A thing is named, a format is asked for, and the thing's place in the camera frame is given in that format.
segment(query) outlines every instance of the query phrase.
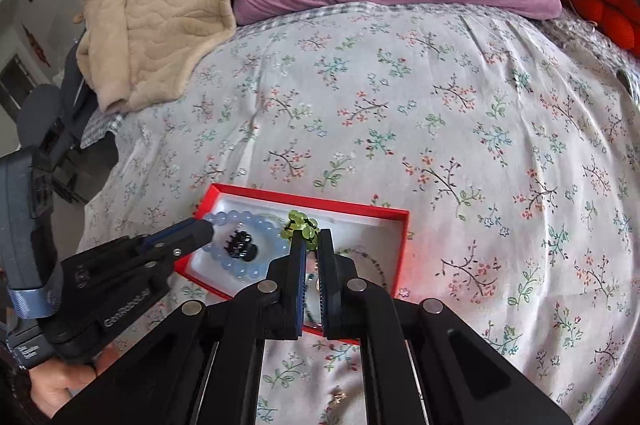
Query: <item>red box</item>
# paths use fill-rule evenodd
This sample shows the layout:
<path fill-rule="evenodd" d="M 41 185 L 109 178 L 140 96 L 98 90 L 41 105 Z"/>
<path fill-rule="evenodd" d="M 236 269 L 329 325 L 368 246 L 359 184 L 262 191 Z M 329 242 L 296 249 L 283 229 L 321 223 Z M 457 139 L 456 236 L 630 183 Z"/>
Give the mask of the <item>red box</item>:
<path fill-rule="evenodd" d="M 326 200 L 320 198 L 308 198 L 306 196 L 294 196 L 290 194 L 284 194 L 279 192 L 268 192 L 264 190 L 258 189 L 250 189 L 246 187 L 238 187 L 235 185 L 226 185 L 221 183 L 212 184 L 204 198 L 198 205 L 196 212 L 194 213 L 194 217 L 200 219 L 207 212 L 209 212 L 216 202 L 219 200 L 220 196 L 223 195 L 232 195 L 232 196 L 241 196 L 242 198 L 256 199 L 267 202 L 273 202 L 282 204 L 288 208 L 294 207 L 302 207 L 309 209 L 317 209 L 321 211 L 342 213 L 342 214 L 352 214 L 352 215 L 363 215 L 366 217 L 374 217 L 377 219 L 390 219 L 393 221 L 400 221 L 402 223 L 402 234 L 401 241 L 398 249 L 398 259 L 396 261 L 396 269 L 394 272 L 393 282 L 391 285 L 391 295 L 395 296 L 396 291 L 398 289 L 398 274 L 399 274 L 399 266 L 402 264 L 402 256 L 404 255 L 404 249 L 406 246 L 406 235 L 409 225 L 409 212 L 398 209 L 387 209 L 381 207 L 373 207 L 368 205 L 360 205 L 355 203 L 346 203 L 340 201 Z M 187 266 L 191 261 L 193 254 L 188 255 L 179 259 L 175 262 L 174 270 L 186 277 L 187 279 L 193 281 L 194 283 L 202 286 L 204 289 L 214 293 L 223 299 L 231 299 L 233 296 L 224 293 L 206 284 L 204 281 L 190 275 L 187 272 Z M 318 334 L 317 329 L 309 328 L 305 326 L 305 330 Z"/>

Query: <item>blue bead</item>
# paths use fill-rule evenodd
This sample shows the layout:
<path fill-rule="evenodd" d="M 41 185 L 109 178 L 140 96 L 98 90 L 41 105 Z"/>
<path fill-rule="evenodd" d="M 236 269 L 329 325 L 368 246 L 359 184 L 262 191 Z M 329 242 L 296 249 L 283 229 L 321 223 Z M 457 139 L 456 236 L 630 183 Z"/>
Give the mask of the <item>blue bead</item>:
<path fill-rule="evenodd" d="M 213 224 L 217 227 L 221 227 L 226 223 L 226 214 L 225 212 L 218 212 L 216 214 L 215 219 L 213 220 Z"/>

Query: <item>quilted fleece robe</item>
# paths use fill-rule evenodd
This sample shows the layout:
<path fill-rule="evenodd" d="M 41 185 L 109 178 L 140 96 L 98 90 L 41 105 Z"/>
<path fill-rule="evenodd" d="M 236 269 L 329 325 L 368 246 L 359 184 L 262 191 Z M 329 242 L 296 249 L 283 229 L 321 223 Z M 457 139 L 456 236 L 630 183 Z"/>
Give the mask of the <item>quilted fleece robe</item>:
<path fill-rule="evenodd" d="M 177 100 L 237 26 L 231 0 L 84 0 L 82 16 L 78 65 L 105 113 Z"/>

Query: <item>blue beaded bracelet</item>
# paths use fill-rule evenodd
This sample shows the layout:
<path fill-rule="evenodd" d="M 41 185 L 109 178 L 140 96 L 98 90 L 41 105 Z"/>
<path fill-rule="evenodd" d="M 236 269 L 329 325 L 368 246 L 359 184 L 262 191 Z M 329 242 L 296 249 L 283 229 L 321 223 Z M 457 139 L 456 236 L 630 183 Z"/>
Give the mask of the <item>blue beaded bracelet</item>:
<path fill-rule="evenodd" d="M 261 215 L 253 215 L 249 211 L 240 213 L 231 210 L 217 214 L 209 212 L 203 219 L 217 228 L 213 240 L 202 249 L 210 253 L 222 268 L 236 278 L 251 282 L 263 279 L 267 275 L 269 263 L 289 253 L 289 242 L 280 236 L 280 229 Z M 235 259 L 226 252 L 226 243 L 236 230 L 244 230 L 251 234 L 258 247 L 258 254 L 253 261 Z"/>

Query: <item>bed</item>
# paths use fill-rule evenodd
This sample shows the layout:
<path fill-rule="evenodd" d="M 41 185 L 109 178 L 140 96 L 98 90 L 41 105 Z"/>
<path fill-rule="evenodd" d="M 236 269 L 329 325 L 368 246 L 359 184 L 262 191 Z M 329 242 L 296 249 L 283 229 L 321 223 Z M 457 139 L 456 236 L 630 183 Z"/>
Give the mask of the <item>bed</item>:
<path fill-rule="evenodd" d="M 349 2 L 251 24 L 179 100 L 92 121 L 84 144 L 108 127 L 120 159 L 80 249 L 188 217 L 211 182 L 407 209 L 393 295 L 442 299 L 586 424 L 639 345 L 639 78 L 569 12 Z M 174 275 L 119 350 L 190 298 L 217 301 Z M 267 345 L 256 422 L 308 416 L 366 422 L 356 346 Z"/>

